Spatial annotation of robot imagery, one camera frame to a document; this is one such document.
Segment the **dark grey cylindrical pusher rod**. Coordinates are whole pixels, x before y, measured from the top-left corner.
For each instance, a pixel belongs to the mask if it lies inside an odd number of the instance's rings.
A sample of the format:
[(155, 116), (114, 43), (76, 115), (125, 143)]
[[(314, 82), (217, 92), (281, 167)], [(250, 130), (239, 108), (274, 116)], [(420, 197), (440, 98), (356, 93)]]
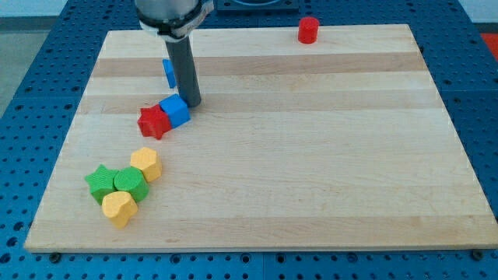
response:
[(178, 42), (166, 42), (165, 45), (174, 69), (180, 98), (188, 107), (198, 106), (202, 98), (190, 39), (185, 37)]

